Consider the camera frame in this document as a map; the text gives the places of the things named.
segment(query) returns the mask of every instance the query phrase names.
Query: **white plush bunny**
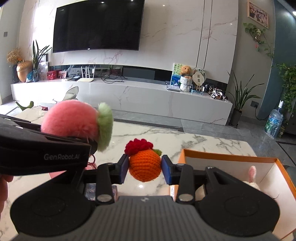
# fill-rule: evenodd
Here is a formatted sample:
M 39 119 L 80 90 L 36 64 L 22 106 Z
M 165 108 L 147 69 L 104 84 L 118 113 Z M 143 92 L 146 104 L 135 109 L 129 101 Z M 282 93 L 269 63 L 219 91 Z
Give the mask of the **white plush bunny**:
M 250 185 L 253 188 L 256 188 L 257 190 L 260 191 L 259 186 L 257 185 L 257 183 L 255 182 L 255 177 L 256 177 L 256 167 L 255 166 L 251 166 L 248 172 L 248 176 L 249 176 L 249 181 L 244 181 L 244 183 Z M 196 191 L 195 191 L 195 201 L 200 201 L 205 197 L 205 192 L 204 192 L 204 187 L 203 185 L 201 187 L 199 187 Z
M 257 183 L 255 182 L 255 177 L 256 177 L 256 167 L 255 166 L 251 166 L 250 170 L 248 172 L 249 174 L 249 181 L 244 181 L 244 183 L 249 184 L 251 187 L 256 188 L 257 190 L 260 191 L 259 186 L 257 185 Z

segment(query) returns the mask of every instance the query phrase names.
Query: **bunny ear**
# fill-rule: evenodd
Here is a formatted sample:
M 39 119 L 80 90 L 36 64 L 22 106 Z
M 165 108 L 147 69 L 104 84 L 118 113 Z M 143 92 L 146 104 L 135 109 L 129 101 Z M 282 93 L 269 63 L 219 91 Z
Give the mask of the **bunny ear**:
M 249 182 L 250 183 L 254 183 L 255 182 L 255 177 L 256 177 L 256 167 L 255 166 L 251 166 L 250 170 L 249 170 Z

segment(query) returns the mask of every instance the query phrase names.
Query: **crocheted orange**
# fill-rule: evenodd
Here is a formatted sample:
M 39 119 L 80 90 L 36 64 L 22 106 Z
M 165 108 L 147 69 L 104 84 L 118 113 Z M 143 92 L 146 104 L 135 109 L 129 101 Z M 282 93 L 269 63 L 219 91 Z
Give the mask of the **crocheted orange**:
M 125 154 L 129 158 L 129 172 L 141 182 L 152 181 L 161 173 L 161 152 L 153 150 L 153 144 L 145 139 L 130 141 Z

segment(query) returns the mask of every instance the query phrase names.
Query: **green toy dinosaur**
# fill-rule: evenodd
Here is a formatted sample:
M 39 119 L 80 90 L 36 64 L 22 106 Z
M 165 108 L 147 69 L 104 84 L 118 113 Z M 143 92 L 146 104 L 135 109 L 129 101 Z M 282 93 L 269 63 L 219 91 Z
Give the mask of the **green toy dinosaur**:
M 34 102 L 31 101 L 30 104 L 27 106 L 27 107 L 23 107 L 21 106 L 17 101 L 15 102 L 17 104 L 17 106 L 22 110 L 24 111 L 25 109 L 31 109 L 33 106 L 34 106 Z

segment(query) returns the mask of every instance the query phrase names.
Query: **blue wall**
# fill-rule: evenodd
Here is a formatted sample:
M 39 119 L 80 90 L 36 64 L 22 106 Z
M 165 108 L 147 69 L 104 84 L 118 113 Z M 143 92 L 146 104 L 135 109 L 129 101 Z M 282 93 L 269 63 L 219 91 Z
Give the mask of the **blue wall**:
M 277 0 L 274 0 L 274 8 L 276 22 L 274 63 L 294 65 L 296 64 L 296 18 Z M 282 84 L 278 69 L 273 67 L 258 118 L 267 117 L 276 107 L 281 97 Z

